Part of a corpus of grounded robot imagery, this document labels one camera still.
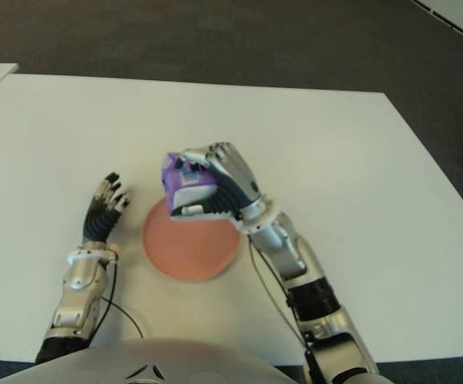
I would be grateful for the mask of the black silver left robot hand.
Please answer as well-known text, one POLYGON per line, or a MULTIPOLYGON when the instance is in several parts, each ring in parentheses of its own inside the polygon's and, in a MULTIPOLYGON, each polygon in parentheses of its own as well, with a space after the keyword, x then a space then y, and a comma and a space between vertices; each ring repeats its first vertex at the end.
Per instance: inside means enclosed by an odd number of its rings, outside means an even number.
POLYGON ((98 184, 90 200, 82 225, 82 248, 106 244, 125 208, 130 204, 128 192, 121 192, 119 174, 111 172, 98 184))

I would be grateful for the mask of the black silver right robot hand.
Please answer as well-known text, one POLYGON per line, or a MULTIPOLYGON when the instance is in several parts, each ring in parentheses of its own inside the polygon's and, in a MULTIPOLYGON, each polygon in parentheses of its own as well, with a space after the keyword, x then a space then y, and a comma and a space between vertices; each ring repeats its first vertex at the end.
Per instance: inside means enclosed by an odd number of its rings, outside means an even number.
POLYGON ((261 197, 252 170, 230 142, 215 142, 197 149, 183 150, 176 161, 207 170, 215 178, 217 189, 207 198, 196 198, 171 211, 173 217, 201 217, 209 214, 237 216, 261 197))

